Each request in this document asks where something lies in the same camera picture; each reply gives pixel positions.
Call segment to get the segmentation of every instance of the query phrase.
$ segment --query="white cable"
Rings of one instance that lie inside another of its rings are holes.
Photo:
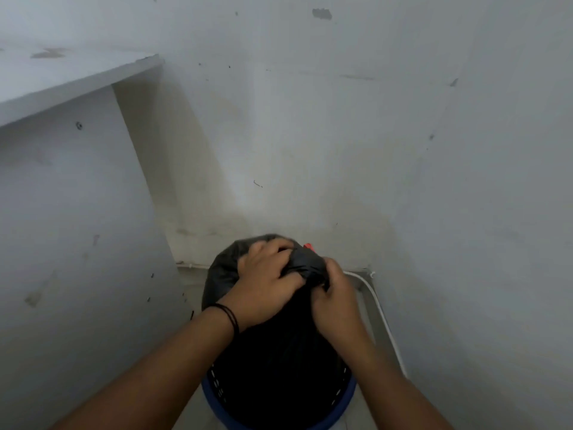
[[[400,364],[400,369],[402,370],[402,374],[404,374],[405,377],[408,377],[408,375],[406,373],[406,367],[404,365],[404,362],[402,361],[402,357],[400,356],[400,351],[398,350],[398,346],[396,345],[396,341],[394,340],[394,337],[392,336],[392,332],[390,331],[390,326],[388,326],[388,322],[386,321],[386,317],[384,317],[384,311],[382,310],[382,307],[380,306],[380,302],[378,302],[378,297],[376,296],[376,293],[374,292],[373,288],[366,281],[366,279],[364,279],[359,274],[355,274],[352,272],[343,272],[343,273],[360,279],[362,281],[362,283],[364,285],[366,285],[366,288],[368,288],[368,291],[370,291],[370,294],[372,294],[372,298],[376,302],[376,306],[378,307],[378,312],[380,312],[380,315],[382,317],[382,321],[384,322],[384,327],[386,328],[386,331],[388,332],[388,336],[390,337],[390,342],[392,343],[392,347],[394,348],[394,353],[396,354],[396,359],[398,360],[398,364]]]

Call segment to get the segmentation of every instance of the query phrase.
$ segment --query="white wall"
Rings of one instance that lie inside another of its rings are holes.
[[[42,429],[190,310],[111,87],[0,128],[0,198],[0,428]]]
[[[496,0],[376,263],[457,428],[573,423],[573,0]]]
[[[0,36],[165,57],[116,92],[176,259],[275,231],[367,267],[489,2],[0,0]]]

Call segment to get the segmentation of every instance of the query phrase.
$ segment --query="hand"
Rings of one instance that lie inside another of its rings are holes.
[[[257,241],[239,259],[239,281],[219,303],[233,311],[241,332],[274,316],[304,285],[298,273],[280,277],[293,247],[292,241],[284,238]]]
[[[370,341],[358,309],[356,291],[335,260],[325,258],[330,281],[327,292],[312,290],[312,318],[320,334],[348,362],[356,345]]]

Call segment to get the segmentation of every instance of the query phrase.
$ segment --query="blue rim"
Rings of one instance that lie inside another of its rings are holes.
[[[243,426],[241,423],[238,423],[227,413],[227,411],[221,406],[219,400],[215,397],[215,394],[211,390],[211,385],[209,383],[209,379],[207,376],[204,377],[203,381],[201,382],[201,386],[203,388],[203,393],[205,394],[205,398],[207,398],[207,403],[211,406],[211,410],[215,414],[219,421],[222,422],[228,430],[251,430],[248,427]],[[315,426],[310,427],[308,430],[328,430],[330,427],[334,426],[335,422],[337,422],[352,399],[354,395],[354,390],[356,389],[356,379],[354,376],[350,376],[350,380],[348,381],[348,386],[346,387],[346,391],[340,398],[338,404],[334,407],[332,412],[322,421],[320,421]]]

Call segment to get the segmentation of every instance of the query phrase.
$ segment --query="person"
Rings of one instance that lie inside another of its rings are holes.
[[[280,277],[293,243],[277,238],[254,243],[238,262],[239,281],[219,301],[231,309],[240,331],[270,319],[304,285],[298,273]],[[326,259],[330,288],[312,292],[312,317],[320,334],[352,370],[379,429],[451,429],[370,340],[354,288],[336,261]],[[53,430],[171,429],[234,327],[218,307],[205,309]]]

